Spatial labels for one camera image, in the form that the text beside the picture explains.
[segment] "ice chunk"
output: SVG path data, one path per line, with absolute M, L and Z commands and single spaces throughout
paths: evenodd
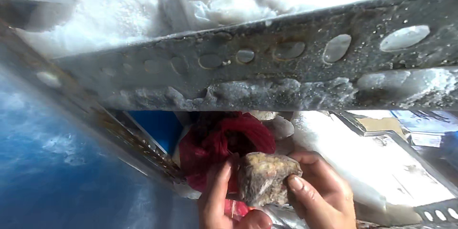
M 354 1 L 358 0 L 76 0 L 70 14 L 52 29 L 18 34 L 42 55 L 54 58 Z M 38 12 L 31 21 L 49 26 L 45 17 L 50 13 Z
M 277 115 L 274 119 L 262 123 L 272 133 L 276 141 L 290 137 L 294 133 L 294 126 L 290 121 Z

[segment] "red plastic bag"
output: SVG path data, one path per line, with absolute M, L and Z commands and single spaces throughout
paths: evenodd
M 250 152 L 275 152 L 271 132 L 250 113 L 212 112 L 202 117 L 180 141 L 180 164 L 188 184 L 204 191 L 207 172 L 216 163 L 224 162 L 233 153 L 244 156 Z M 237 192 L 235 179 L 229 182 L 229 193 Z M 237 202 L 237 215 L 245 215 L 248 208 Z

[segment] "fingernail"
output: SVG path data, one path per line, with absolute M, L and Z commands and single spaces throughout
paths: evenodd
M 300 191 L 302 188 L 304 188 L 304 184 L 301 182 L 299 177 L 296 175 L 290 176 L 288 179 L 289 187 L 291 187 L 291 190 L 294 191 Z

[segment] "finger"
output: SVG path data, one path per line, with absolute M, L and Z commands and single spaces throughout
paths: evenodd
M 213 183 L 209 185 L 207 192 L 206 209 L 217 215 L 224 215 L 224 200 L 228 191 L 228 183 L 232 171 L 231 159 L 228 159 L 221 169 L 215 174 Z
M 323 199 L 310 183 L 296 175 L 291 175 L 288 177 L 288 186 L 295 196 L 293 207 L 306 212 L 306 214 L 302 214 L 304 218 L 306 218 L 305 216 L 313 217 L 321 222 L 330 219 L 330 211 L 334 208 Z
M 290 157 L 300 164 L 306 165 L 306 170 L 310 171 L 304 171 L 304 173 L 311 172 L 319 177 L 320 183 L 327 190 L 341 192 L 344 195 L 348 195 L 348 191 L 351 191 L 347 182 L 319 154 L 296 152 L 292 153 Z
M 272 220 L 261 210 L 252 210 L 240 220 L 235 229 L 270 229 Z

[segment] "ice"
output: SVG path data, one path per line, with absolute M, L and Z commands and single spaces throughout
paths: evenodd
M 358 80 L 360 90 L 384 90 L 399 107 L 408 109 L 446 103 L 457 88 L 458 67 L 383 71 L 363 75 Z
M 290 137 L 294 133 L 294 126 L 290 121 L 277 115 L 274 119 L 262 123 L 273 134 L 276 141 Z
M 76 0 L 59 24 L 18 34 L 42 55 L 54 58 L 354 1 L 358 0 Z M 49 13 L 37 12 L 31 21 L 46 20 Z

